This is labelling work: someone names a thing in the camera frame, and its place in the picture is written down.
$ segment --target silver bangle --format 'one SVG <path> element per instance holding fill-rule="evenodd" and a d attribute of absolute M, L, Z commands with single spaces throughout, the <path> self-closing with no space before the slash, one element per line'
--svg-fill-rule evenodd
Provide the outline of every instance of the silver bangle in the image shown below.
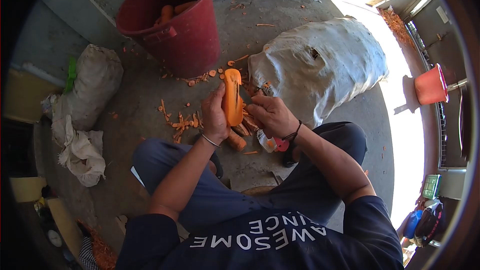
<path fill-rule="evenodd" d="M 212 142 L 212 140 L 210 140 L 209 138 L 207 138 L 204 134 L 201 134 L 202 137 L 205 138 L 205 140 L 209 141 L 210 143 L 212 143 L 213 145 L 215 145 L 216 147 L 220 147 L 220 145 L 217 145 L 215 144 L 214 142 Z"/>

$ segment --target t-shirt sleeve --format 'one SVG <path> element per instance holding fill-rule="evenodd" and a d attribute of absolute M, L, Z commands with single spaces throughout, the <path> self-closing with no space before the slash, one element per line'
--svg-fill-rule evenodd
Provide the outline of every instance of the t-shirt sleeve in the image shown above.
<path fill-rule="evenodd" d="M 362 243 L 386 269 L 403 269 L 399 236 L 380 197 L 362 196 L 352 201 L 345 208 L 343 233 Z"/>
<path fill-rule="evenodd" d="M 158 269 L 180 244 L 177 225 L 166 215 L 146 214 L 127 222 L 115 269 Z"/>

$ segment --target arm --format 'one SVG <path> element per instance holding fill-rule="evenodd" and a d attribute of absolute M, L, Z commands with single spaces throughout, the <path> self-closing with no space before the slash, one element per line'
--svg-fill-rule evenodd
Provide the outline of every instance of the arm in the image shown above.
<path fill-rule="evenodd" d="M 297 130 L 299 121 L 282 99 L 257 95 L 252 97 L 252 101 L 254 104 L 248 106 L 248 111 L 267 137 L 283 138 Z M 330 187 L 345 204 L 362 196 L 376 195 L 362 167 L 348 153 L 303 124 L 298 130 L 295 143 L 320 169 Z"/>
<path fill-rule="evenodd" d="M 225 84 L 222 82 L 201 103 L 201 112 L 204 119 L 203 134 L 215 144 L 220 144 L 229 135 L 227 121 L 221 107 L 224 95 Z M 190 200 L 214 150 L 215 146 L 213 144 L 203 137 L 199 138 L 155 189 L 150 200 L 148 213 L 163 214 L 177 221 L 179 213 Z"/>

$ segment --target man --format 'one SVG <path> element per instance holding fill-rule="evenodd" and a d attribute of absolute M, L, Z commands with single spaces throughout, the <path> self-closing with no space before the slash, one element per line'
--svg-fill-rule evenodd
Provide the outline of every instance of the man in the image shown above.
<path fill-rule="evenodd" d="M 148 139 L 136 149 L 133 165 L 151 201 L 127 224 L 117 270 L 403 268 L 387 207 L 360 166 L 367 151 L 360 127 L 312 131 L 281 99 L 254 96 L 255 122 L 268 137 L 289 136 L 284 164 L 299 163 L 268 194 L 251 197 L 226 188 L 209 162 L 229 134 L 224 94 L 221 83 L 202 102 L 204 131 L 193 146 Z M 343 233 L 325 227 L 341 200 Z M 176 221 L 190 232 L 183 242 Z"/>

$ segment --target bucket handle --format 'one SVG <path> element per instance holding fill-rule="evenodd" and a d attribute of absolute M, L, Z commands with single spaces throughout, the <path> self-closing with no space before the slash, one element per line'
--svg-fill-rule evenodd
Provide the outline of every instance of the bucket handle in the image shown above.
<path fill-rule="evenodd" d="M 168 28 L 165 28 L 164 30 L 156 31 L 152 34 L 149 34 L 148 36 L 143 37 L 143 40 L 148 45 L 155 45 L 157 43 L 165 41 L 166 39 L 175 37 L 176 35 L 177 35 L 177 31 L 172 26 L 170 26 Z"/>

